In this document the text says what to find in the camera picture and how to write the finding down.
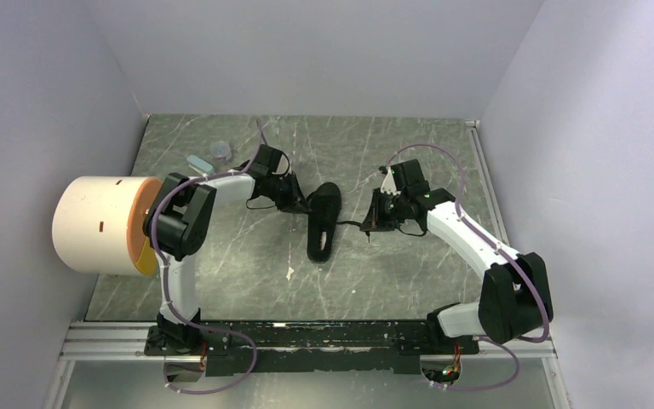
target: marble tabletop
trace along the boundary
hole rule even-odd
[[[186,157],[215,166],[209,145],[228,141],[234,159],[249,158],[258,143],[254,116],[152,115],[137,155],[134,176],[164,177],[177,171],[195,176]],[[267,141],[286,152],[308,195],[332,181],[342,191],[340,220],[361,222],[372,189],[382,183],[378,167],[400,147],[420,141],[451,150],[467,174],[463,207],[496,233],[473,144],[462,121],[419,118],[260,117]],[[442,153],[418,147],[400,160],[420,160],[432,188],[455,194],[459,175]],[[250,205],[269,205],[257,199]],[[408,223],[406,232],[418,232]],[[398,232],[367,238],[354,226],[339,226],[333,253],[324,264],[307,258],[307,217],[275,209],[222,207],[197,253],[197,294],[203,319],[375,320],[412,319],[445,304],[471,302],[479,281],[468,265],[431,234]],[[161,302],[153,278],[102,275],[87,320],[154,320]]]

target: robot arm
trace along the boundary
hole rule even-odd
[[[505,343],[542,325],[535,298],[505,256],[525,272],[537,289],[548,320],[552,320],[545,263],[537,254],[523,255],[495,238],[464,211],[457,215],[455,197],[442,188],[431,190],[416,159],[381,170],[385,180],[373,191],[361,230],[367,234],[391,231],[405,220],[416,220],[423,232],[440,237],[467,261],[482,283],[478,301],[447,305],[428,315],[428,320],[443,332],[441,335],[488,336]],[[479,230],[482,237],[468,224]]]
[[[166,262],[158,258],[158,263],[160,271],[164,270],[165,264],[169,265],[169,298],[182,316],[198,323],[200,314],[194,253],[204,243],[213,209],[235,202],[244,203],[260,196],[270,198],[277,209],[284,212],[308,213],[309,206],[284,153],[267,145],[260,145],[246,174],[235,171],[232,176],[188,186],[155,217],[157,207],[166,195],[188,179],[178,173],[165,178],[142,230],[148,237],[152,224],[157,223],[159,248],[166,257]],[[163,282],[157,322],[163,336],[168,338],[168,344],[181,345],[185,350],[198,345],[198,331],[183,325],[170,310]]]

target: black motor joint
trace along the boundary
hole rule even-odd
[[[372,191],[370,209],[360,225],[362,232],[393,231],[406,220],[417,221],[420,229],[426,232],[427,213],[440,203],[455,200],[443,188],[430,190],[417,159],[379,169],[386,177],[393,178],[399,194],[385,193],[380,187]]]
[[[295,173],[291,169],[282,174],[277,173],[282,158],[286,158],[286,155],[279,149],[260,145],[254,162],[247,170],[247,174],[255,179],[255,191],[250,200],[264,196],[274,202],[277,210],[307,214],[310,211],[309,205]]]

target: orange wire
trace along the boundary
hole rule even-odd
[[[202,348],[202,356],[199,357],[199,369],[203,371],[207,369],[207,366],[204,364],[204,359],[207,356],[207,343],[202,343],[202,344],[204,347]]]
[[[455,371],[460,371],[460,364],[462,363],[462,351],[460,349],[460,344],[455,343],[454,345],[455,355],[453,355],[452,362],[455,367]]]

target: black mounting plate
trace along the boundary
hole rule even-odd
[[[254,372],[370,371],[419,374],[420,355],[477,354],[472,337],[440,339],[427,320],[207,321],[251,337],[257,345]],[[240,337],[203,331],[207,342],[206,376],[243,372],[252,359],[249,344]],[[201,349],[191,355],[200,355]],[[175,351],[154,348],[147,356],[170,356]]]

